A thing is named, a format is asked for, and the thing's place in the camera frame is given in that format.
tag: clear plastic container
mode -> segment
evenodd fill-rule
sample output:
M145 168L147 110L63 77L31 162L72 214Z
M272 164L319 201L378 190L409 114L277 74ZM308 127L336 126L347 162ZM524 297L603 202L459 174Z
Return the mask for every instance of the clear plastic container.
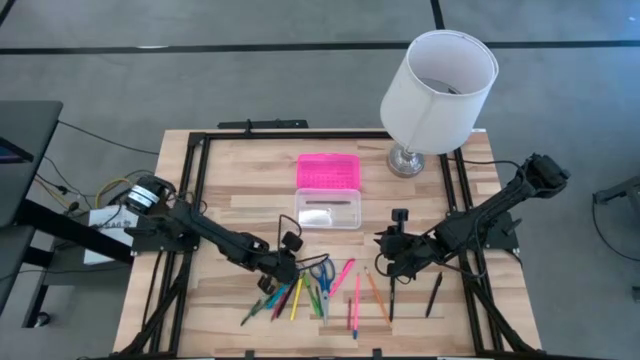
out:
M360 192L353 189L298 189L296 217L303 228L359 229Z

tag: yellow pencil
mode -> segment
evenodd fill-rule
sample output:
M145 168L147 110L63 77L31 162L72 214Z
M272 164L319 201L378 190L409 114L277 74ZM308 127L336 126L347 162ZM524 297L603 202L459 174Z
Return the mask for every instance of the yellow pencil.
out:
M293 299L293 310L291 310L291 318L289 320L293 321L296 318L296 309L298 308L298 299L300 298L300 289L302 288L302 276L298 278L298 287L296 288L296 297Z
M373 293L376 295L376 299L378 299L378 304L380 304L380 310L382 310L382 315L384 315L384 320L391 327L391 320L389 319L389 314L387 314L387 309L384 307L384 303L382 302L382 298L380 297L380 293L378 292L378 288L376 287L376 283L373 282L373 277L369 273L369 269L364 267L364 272L367 273L367 277L369 278L369 282L371 283L371 287L373 288Z

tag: pink container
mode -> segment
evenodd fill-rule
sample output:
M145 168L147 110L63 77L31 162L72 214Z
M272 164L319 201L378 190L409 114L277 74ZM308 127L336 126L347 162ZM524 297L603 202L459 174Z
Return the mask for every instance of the pink container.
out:
M298 189L360 189L360 158L346 154L298 156Z

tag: orange pencil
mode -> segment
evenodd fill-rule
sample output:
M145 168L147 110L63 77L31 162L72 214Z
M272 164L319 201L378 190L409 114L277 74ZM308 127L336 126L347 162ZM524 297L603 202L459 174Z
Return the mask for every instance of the orange pencil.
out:
M380 304L380 310L382 310L382 315L384 315L384 320L391 327L391 320L389 319L389 314L387 314L387 309L384 307L384 303L382 302L382 298L380 297L380 293L378 292L378 288L376 287L376 283L373 282L373 277L369 273L369 269L364 267L364 272L367 273L367 277L369 278L369 282L371 283L371 287L373 288L373 293L376 295L376 299L378 299L378 304Z

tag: black table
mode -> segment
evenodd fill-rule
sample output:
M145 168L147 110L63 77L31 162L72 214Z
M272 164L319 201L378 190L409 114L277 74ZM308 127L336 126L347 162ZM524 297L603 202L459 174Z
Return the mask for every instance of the black table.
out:
M23 262L48 268L53 252L30 246L35 230L132 264L131 249L100 232L26 199L58 124L58 101L0 101L0 134L33 155L32 162L0 164L0 314ZM41 282L24 326L33 327L48 285Z

